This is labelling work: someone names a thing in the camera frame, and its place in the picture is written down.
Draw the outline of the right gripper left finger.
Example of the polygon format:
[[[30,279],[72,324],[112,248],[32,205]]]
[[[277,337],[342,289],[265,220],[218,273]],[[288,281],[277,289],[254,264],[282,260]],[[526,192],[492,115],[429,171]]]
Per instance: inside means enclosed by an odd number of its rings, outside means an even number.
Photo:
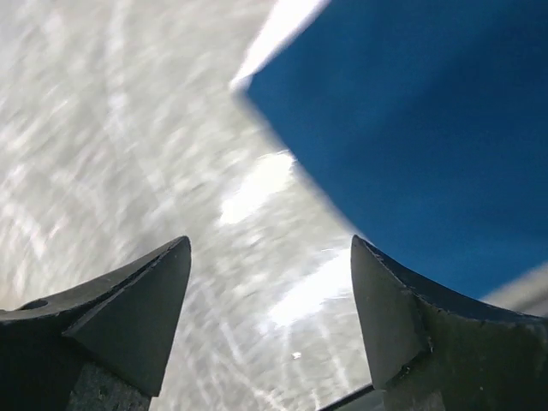
[[[2,409],[149,409],[190,268],[190,241],[180,236],[72,289],[2,311]]]

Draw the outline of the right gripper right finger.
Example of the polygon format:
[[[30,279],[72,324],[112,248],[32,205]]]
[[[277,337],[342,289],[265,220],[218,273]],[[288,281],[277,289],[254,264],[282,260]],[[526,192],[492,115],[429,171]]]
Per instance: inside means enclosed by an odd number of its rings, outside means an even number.
[[[351,277],[372,385],[386,409],[546,409],[546,319],[445,288],[360,237]]]

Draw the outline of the blue printed t-shirt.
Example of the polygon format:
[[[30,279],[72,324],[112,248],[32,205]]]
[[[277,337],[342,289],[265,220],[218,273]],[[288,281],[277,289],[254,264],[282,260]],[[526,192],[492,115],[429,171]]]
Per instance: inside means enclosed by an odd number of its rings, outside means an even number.
[[[546,261],[546,2],[330,1],[241,92],[402,265],[481,297]]]

